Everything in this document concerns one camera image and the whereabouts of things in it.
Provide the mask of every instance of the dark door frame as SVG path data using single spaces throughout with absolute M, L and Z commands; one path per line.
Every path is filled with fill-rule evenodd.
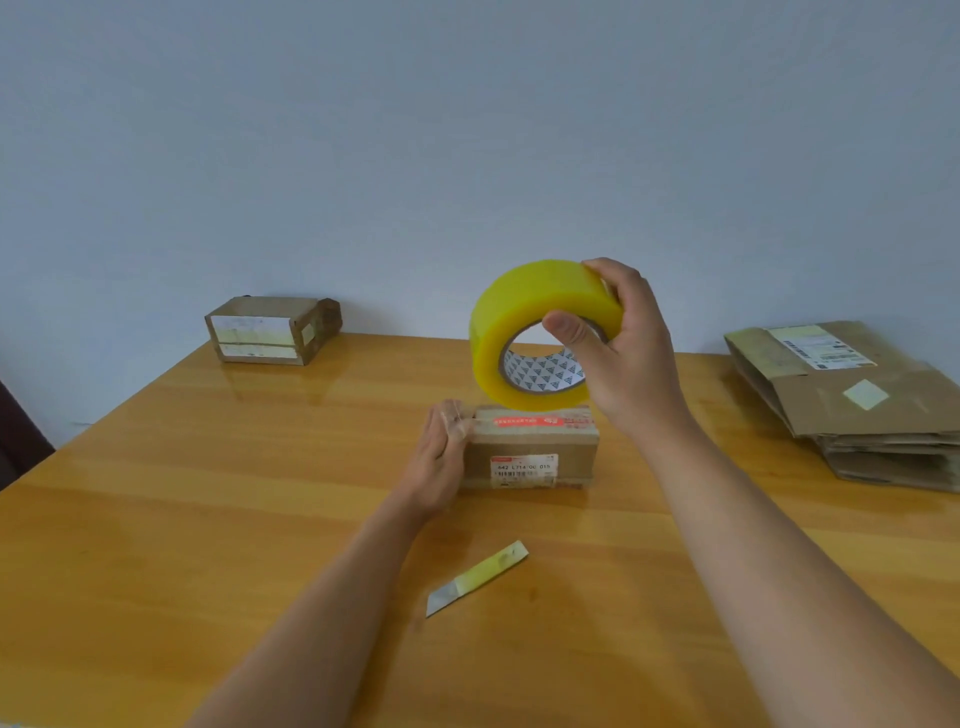
M 54 453 L 43 433 L 0 382 L 0 450 L 18 476 Z

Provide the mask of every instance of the forearm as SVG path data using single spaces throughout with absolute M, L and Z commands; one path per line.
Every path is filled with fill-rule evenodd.
M 778 725 L 954 725 L 956 678 L 698 426 L 635 439 Z
M 390 494 L 188 728 L 345 723 L 387 597 L 421 525 L 416 510 Z

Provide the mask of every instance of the cardboard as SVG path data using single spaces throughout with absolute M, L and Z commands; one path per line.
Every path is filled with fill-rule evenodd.
M 223 362 L 309 364 L 343 325 L 333 299 L 239 296 L 205 317 Z
M 737 371 L 843 478 L 960 492 L 960 387 L 864 324 L 727 334 Z
M 795 437 L 814 435 L 960 434 L 960 387 L 938 370 L 894 348 L 864 324 L 817 325 L 873 365 L 820 371 L 765 328 L 726 335 L 737 370 Z M 864 380 L 887 395 L 865 408 L 845 393 Z
M 824 452 L 838 477 L 960 493 L 960 457 L 889 452 Z
M 485 405 L 474 417 L 465 488 L 584 488 L 592 482 L 600 433 L 588 406 L 518 412 Z M 510 470 L 517 476 L 507 476 Z

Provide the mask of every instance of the flattened cardboard box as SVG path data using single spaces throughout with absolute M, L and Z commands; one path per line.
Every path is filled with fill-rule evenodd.
M 795 437 L 960 433 L 960 387 L 859 322 L 746 328 L 725 338 L 737 370 Z M 837 353 L 807 347 L 815 338 L 819 351 Z
M 938 370 L 855 321 L 726 339 L 739 373 L 839 476 L 960 488 L 960 387 Z
M 600 433 L 588 406 L 517 412 L 490 405 L 474 415 L 465 488 L 584 488 Z
M 306 365 L 343 325 L 333 299 L 238 296 L 206 316 L 224 362 Z

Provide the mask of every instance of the clear tape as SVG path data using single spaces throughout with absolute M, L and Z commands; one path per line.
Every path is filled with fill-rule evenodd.
M 440 403 L 440 416 L 444 418 L 446 436 L 453 441 L 466 440 L 473 432 L 473 409 L 460 400 L 444 400 Z

